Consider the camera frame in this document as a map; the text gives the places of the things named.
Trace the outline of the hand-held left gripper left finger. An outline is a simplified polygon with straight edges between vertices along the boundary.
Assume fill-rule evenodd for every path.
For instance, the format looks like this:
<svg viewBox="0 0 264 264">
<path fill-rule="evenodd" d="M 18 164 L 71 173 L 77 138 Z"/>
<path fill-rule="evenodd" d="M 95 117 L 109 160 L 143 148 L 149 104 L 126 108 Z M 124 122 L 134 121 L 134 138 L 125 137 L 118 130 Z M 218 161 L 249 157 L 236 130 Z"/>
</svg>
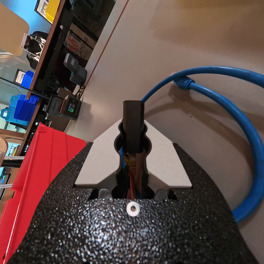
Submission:
<svg viewBox="0 0 264 264">
<path fill-rule="evenodd" d="M 107 189 L 117 186 L 116 173 L 122 169 L 122 158 L 115 146 L 115 140 L 121 134 L 118 120 L 93 142 L 75 181 L 76 187 Z"/>
</svg>

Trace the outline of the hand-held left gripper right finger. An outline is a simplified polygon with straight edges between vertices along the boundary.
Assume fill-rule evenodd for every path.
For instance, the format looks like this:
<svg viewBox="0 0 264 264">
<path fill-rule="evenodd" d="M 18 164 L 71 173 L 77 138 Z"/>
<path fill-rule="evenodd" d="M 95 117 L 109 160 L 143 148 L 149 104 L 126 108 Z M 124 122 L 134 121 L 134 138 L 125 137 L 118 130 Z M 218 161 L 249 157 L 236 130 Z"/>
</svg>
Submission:
<svg viewBox="0 0 264 264">
<path fill-rule="evenodd" d="M 148 184 L 154 192 L 159 189 L 191 188 L 192 183 L 182 165 L 182 162 L 166 136 L 154 128 L 146 120 L 146 137 L 150 140 L 150 152 L 146 156 Z"/>
</svg>

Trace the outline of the red plastic bin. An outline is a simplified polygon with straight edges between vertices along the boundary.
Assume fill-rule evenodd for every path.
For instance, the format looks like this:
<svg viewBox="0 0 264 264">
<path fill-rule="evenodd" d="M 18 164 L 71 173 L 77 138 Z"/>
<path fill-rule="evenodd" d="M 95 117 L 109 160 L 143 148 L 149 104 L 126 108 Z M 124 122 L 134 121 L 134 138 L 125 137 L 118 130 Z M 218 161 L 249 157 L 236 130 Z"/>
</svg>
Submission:
<svg viewBox="0 0 264 264">
<path fill-rule="evenodd" d="M 14 195 L 1 216 L 1 264 L 18 248 L 50 183 L 85 146 L 85 140 L 39 124 L 12 184 Z"/>
</svg>

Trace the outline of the black portable power station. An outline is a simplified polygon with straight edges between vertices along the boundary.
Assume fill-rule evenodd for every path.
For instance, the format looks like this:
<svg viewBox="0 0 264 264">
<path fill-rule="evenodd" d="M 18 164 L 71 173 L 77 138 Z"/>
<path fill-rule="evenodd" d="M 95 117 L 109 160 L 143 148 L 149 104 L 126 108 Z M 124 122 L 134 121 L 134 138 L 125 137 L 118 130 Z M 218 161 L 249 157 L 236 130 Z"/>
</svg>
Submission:
<svg viewBox="0 0 264 264">
<path fill-rule="evenodd" d="M 67 95 L 65 98 L 51 95 L 46 113 L 56 117 L 65 117 L 76 120 L 79 116 L 82 102 L 76 97 Z"/>
</svg>

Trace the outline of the stack of blue bins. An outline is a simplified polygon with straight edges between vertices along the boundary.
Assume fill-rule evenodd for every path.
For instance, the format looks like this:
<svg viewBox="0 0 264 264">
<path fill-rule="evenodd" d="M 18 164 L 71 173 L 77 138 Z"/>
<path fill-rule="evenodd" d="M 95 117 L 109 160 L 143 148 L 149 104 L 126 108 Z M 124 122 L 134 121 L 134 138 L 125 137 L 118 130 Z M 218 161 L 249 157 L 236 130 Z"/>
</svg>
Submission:
<svg viewBox="0 0 264 264">
<path fill-rule="evenodd" d="M 12 83 L 7 83 L 5 80 L 1 82 L 1 84 L 14 88 L 18 92 L 18 94 L 11 95 L 8 106 L 1 107 L 1 121 L 8 123 L 5 125 L 5 129 L 9 129 L 8 125 L 15 126 L 17 131 L 27 129 L 40 99 L 35 94 L 31 94 L 29 99 L 26 98 L 33 75 L 32 71 L 26 71 L 21 85 L 15 84 L 14 81 Z"/>
</svg>

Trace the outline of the black battery charger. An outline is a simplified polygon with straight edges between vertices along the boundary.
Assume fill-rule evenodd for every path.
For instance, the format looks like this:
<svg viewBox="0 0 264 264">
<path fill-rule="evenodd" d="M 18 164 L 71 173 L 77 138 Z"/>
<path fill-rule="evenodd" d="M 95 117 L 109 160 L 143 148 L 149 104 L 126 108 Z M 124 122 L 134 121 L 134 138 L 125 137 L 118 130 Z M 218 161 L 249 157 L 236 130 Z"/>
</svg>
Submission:
<svg viewBox="0 0 264 264">
<path fill-rule="evenodd" d="M 87 70 L 80 66 L 79 61 L 70 53 L 67 53 L 64 59 L 64 66 L 70 70 L 70 81 L 82 86 L 87 77 Z"/>
</svg>

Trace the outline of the black framed picture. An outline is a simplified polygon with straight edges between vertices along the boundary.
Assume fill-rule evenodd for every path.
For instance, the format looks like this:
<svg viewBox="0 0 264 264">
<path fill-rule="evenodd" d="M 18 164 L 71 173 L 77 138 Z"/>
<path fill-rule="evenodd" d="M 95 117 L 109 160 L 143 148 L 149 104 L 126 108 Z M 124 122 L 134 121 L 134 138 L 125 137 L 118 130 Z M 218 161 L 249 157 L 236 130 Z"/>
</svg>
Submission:
<svg viewBox="0 0 264 264">
<path fill-rule="evenodd" d="M 49 3 L 49 0 L 37 0 L 36 6 L 35 6 L 35 12 L 38 13 L 45 21 L 47 21 L 49 24 L 52 24 L 51 21 L 49 21 L 46 17 L 46 7 Z"/>
<path fill-rule="evenodd" d="M 26 73 L 25 71 L 22 71 L 22 70 L 20 70 L 20 69 L 17 69 L 16 74 L 15 74 L 15 77 L 14 77 L 14 80 L 13 80 L 14 83 L 15 83 L 15 84 L 18 84 L 18 85 L 21 85 L 25 73 Z"/>
</svg>

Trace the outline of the printed cardboard box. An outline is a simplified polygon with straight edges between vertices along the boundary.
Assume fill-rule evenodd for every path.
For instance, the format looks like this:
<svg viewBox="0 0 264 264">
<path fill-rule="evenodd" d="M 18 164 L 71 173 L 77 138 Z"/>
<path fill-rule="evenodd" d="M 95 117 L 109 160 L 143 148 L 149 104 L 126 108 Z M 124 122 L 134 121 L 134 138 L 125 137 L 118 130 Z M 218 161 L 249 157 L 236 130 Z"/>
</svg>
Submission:
<svg viewBox="0 0 264 264">
<path fill-rule="evenodd" d="M 97 41 L 71 23 L 64 43 L 69 51 L 88 61 Z"/>
</svg>

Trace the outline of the black printed shirt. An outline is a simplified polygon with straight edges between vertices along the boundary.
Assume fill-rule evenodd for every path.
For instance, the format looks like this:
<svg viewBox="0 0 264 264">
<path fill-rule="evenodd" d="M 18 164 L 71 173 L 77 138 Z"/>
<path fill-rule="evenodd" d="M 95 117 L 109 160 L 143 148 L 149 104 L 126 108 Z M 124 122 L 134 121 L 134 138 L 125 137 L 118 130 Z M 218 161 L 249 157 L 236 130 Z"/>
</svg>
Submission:
<svg viewBox="0 0 264 264">
<path fill-rule="evenodd" d="M 27 35 L 24 50 L 27 53 L 26 58 L 33 70 L 37 68 L 47 38 L 48 33 L 42 31 L 35 31 L 31 35 Z"/>
</svg>

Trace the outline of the glass office partition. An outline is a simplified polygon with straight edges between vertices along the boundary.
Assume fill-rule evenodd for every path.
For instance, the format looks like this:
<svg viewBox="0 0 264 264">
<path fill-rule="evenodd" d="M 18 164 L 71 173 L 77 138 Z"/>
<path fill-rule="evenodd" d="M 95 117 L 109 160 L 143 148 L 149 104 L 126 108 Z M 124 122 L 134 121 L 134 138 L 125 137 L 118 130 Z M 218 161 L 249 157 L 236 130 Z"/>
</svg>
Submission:
<svg viewBox="0 0 264 264">
<path fill-rule="evenodd" d="M 8 9 L 16 13 L 23 18 L 29 25 L 29 34 L 33 34 L 35 31 L 42 31 L 49 33 L 51 24 L 47 22 L 39 13 L 35 11 L 37 0 L 1 0 L 1 3 Z M 21 56 L 9 55 L 3 49 L 1 51 L 0 59 L 0 75 L 2 78 L 9 81 L 14 81 L 17 70 L 24 72 L 35 70 L 30 67 L 30 64 L 26 58 L 26 52 L 23 51 Z M 27 94 L 27 91 L 20 89 L 14 84 L 10 84 L 4 80 L 0 83 L 0 109 L 5 109 L 10 104 L 11 96 L 18 94 Z"/>
</svg>

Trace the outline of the tan rounded board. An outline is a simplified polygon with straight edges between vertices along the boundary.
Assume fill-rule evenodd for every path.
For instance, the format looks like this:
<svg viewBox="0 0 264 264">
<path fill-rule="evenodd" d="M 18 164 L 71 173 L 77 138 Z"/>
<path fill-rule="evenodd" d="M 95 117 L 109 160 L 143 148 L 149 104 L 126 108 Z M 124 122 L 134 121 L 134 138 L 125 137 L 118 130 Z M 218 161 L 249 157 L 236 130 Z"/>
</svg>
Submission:
<svg viewBox="0 0 264 264">
<path fill-rule="evenodd" d="M 15 56 L 21 56 L 24 36 L 29 32 L 28 23 L 0 4 L 0 48 Z"/>
</svg>

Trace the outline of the small yellow bin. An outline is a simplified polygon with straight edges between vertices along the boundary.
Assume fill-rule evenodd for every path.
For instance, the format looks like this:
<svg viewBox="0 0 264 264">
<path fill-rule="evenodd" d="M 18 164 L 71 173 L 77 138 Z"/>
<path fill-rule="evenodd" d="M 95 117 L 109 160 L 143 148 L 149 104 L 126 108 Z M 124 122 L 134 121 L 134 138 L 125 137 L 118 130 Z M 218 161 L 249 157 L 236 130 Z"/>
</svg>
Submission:
<svg viewBox="0 0 264 264">
<path fill-rule="evenodd" d="M 49 0 L 45 8 L 46 19 L 52 24 L 57 13 L 60 0 Z"/>
</svg>

